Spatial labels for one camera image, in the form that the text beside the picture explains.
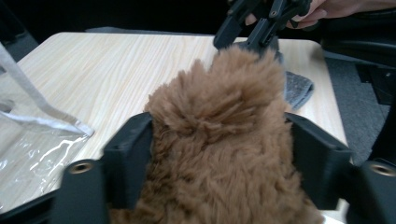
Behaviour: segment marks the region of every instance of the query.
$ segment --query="stuffed animal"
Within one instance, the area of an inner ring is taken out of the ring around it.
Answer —
[[[154,147],[135,210],[112,223],[322,223],[292,165],[284,71],[238,47],[149,97]]]

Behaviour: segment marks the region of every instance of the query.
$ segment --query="carpeted floor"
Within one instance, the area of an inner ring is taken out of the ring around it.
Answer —
[[[92,29],[89,32],[141,33],[108,27]],[[16,61],[35,47],[37,43],[29,34],[19,37],[14,43],[6,44],[7,50]],[[326,58],[326,63],[344,124],[346,140],[354,152],[352,159],[355,164],[361,164],[370,155],[371,147],[389,112],[389,106],[379,105],[371,84],[361,83],[355,63],[334,58]]]

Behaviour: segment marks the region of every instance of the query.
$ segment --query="gray cloth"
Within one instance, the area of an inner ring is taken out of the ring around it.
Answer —
[[[314,92],[314,83],[292,72],[286,72],[285,100],[293,110],[303,106]]]

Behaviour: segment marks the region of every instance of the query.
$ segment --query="clear plastic bag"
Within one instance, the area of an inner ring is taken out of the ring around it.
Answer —
[[[48,105],[0,45],[0,213],[50,192],[92,134]]]

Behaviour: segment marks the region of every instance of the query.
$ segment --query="table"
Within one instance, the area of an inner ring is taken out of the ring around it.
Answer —
[[[196,59],[206,67],[217,50],[213,36],[60,33],[50,37],[19,66],[56,108],[96,130],[73,161],[98,159],[101,147],[148,96]],[[346,143],[342,121],[320,45],[279,41],[286,69],[315,83],[311,99],[296,114]]]

